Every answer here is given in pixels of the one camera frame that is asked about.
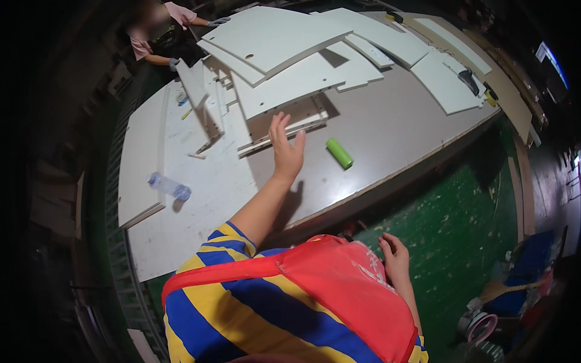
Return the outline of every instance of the black apron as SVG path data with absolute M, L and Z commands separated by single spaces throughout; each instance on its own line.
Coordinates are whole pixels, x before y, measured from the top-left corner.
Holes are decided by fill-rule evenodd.
M 167 58 L 181 58 L 189 67 L 206 56 L 195 40 L 186 38 L 182 25 L 173 17 L 167 31 L 161 37 L 148 41 L 148 44 L 153 54 Z

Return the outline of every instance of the pink shirt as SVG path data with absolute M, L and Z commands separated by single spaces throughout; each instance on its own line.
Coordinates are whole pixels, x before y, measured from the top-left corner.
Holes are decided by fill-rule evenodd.
M 167 11 L 170 12 L 170 16 L 174 18 L 184 30 L 187 30 L 187 28 L 184 26 L 184 23 L 191 24 L 197 16 L 195 12 L 184 8 L 183 6 L 176 5 L 172 2 L 166 2 L 164 5 L 166 6 Z M 131 38 L 131 45 L 133 46 L 133 52 L 135 53 L 136 60 L 139 60 L 148 54 L 153 54 L 153 51 L 151 50 L 151 47 L 147 41 Z

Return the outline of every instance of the left hand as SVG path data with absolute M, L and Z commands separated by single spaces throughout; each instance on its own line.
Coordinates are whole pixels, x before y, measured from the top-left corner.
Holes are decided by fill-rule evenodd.
M 212 21 L 210 21 L 210 22 L 208 23 L 208 25 L 207 25 L 207 26 L 208 26 L 208 27 L 210 27 L 210 28 L 215 28 L 215 27 L 217 27 L 218 25 L 220 25 L 220 24 L 224 24 L 224 23 L 226 23 L 226 22 L 227 22 L 227 21 L 229 21 L 229 20 L 230 20 L 230 18 L 229 18 L 229 17 L 221 17 L 221 18 L 219 18 L 219 19 L 216 19 L 216 20 L 212 20 Z
M 268 130 L 268 136 L 274 149 L 274 173 L 273 178 L 279 179 L 289 185 L 295 181 L 299 171 L 303 168 L 304 142 L 307 135 L 304 130 L 296 134 L 295 145 L 292 146 L 286 137 L 286 126 L 291 115 L 279 112 L 272 117 L 272 123 Z

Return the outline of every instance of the person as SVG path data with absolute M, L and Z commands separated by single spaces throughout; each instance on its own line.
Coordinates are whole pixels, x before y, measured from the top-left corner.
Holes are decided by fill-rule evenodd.
M 175 72 L 180 58 L 191 67 L 205 56 L 195 40 L 187 39 L 188 26 L 213 28 L 229 20 L 221 17 L 208 21 L 173 2 L 142 0 L 132 9 L 125 26 L 136 60 L 145 58 L 151 64 L 169 66 Z
M 257 252 L 303 165 L 306 135 L 291 145 L 289 120 L 272 118 L 272 177 L 164 286 L 171 361 L 426 363 L 397 237 L 378 238 L 385 267 L 365 244 L 329 235 Z

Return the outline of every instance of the red apron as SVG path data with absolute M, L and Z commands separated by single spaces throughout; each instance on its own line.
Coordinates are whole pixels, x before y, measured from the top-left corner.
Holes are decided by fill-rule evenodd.
M 162 304 L 178 289 L 283 274 L 334 313 L 384 362 L 407 363 L 418 329 L 405 300 L 385 282 L 379 258 L 365 244 L 318 235 L 265 258 L 213 265 L 172 276 Z

